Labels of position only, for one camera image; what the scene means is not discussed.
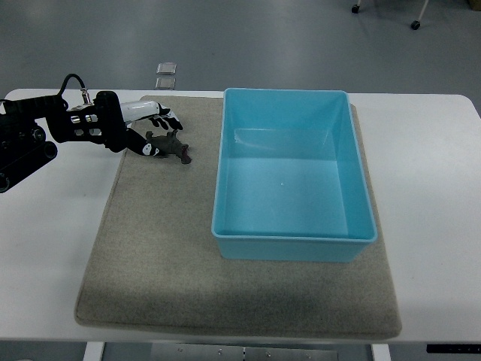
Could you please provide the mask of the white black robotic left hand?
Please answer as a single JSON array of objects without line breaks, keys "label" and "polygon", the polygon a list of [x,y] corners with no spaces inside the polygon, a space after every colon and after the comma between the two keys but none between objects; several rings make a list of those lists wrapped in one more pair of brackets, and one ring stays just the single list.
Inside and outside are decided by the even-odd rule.
[{"label": "white black robotic left hand", "polygon": [[[161,126],[165,130],[183,130],[183,126],[175,113],[158,102],[128,102],[122,103],[121,111],[126,125],[135,121],[148,119],[155,126]],[[132,128],[127,128],[127,148],[141,156],[160,156],[159,149],[154,147]]]}]

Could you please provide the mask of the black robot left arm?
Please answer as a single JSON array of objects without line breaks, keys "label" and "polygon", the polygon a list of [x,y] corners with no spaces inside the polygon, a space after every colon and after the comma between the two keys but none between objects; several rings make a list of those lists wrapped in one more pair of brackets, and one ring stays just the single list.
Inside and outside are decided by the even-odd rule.
[{"label": "black robot left arm", "polygon": [[127,148],[127,125],[112,91],[89,97],[77,74],[68,74],[49,96],[1,100],[1,192],[35,173],[65,142],[101,144],[118,153]]}]

